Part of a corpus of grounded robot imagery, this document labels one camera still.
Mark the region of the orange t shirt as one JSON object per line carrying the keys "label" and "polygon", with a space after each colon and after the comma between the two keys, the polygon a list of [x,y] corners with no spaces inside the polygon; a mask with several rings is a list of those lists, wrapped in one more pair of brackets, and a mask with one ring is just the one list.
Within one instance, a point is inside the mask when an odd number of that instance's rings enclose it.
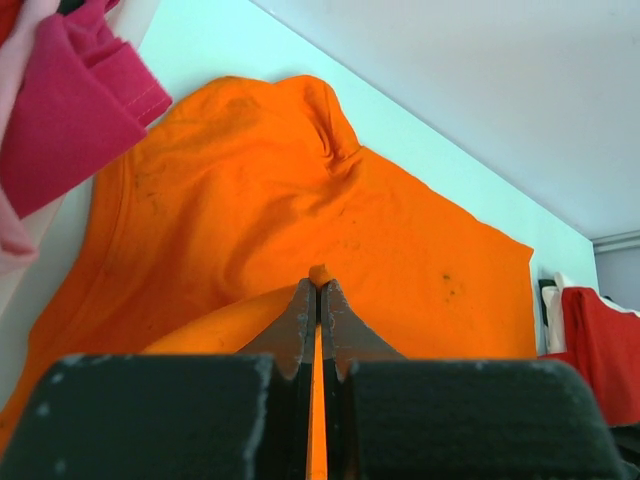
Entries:
{"label": "orange t shirt", "polygon": [[328,475],[319,295],[410,360],[529,359],[530,247],[363,146],[329,85],[221,78],[97,177],[80,256],[29,338],[36,384],[83,355],[232,355],[316,290],[307,469]]}

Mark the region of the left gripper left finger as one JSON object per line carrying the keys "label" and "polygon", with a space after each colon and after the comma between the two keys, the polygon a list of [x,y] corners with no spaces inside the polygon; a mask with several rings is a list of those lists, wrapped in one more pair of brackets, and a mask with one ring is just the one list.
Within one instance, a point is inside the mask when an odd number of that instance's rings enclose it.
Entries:
{"label": "left gripper left finger", "polygon": [[69,355],[32,391],[5,479],[302,479],[316,290],[232,355]]}

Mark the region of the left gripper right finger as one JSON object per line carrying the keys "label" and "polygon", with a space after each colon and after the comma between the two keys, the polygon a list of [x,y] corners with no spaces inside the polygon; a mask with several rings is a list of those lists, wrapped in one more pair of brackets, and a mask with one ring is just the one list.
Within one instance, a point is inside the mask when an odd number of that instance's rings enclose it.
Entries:
{"label": "left gripper right finger", "polygon": [[582,378],[558,361],[410,360],[319,295],[332,479],[626,479]]}

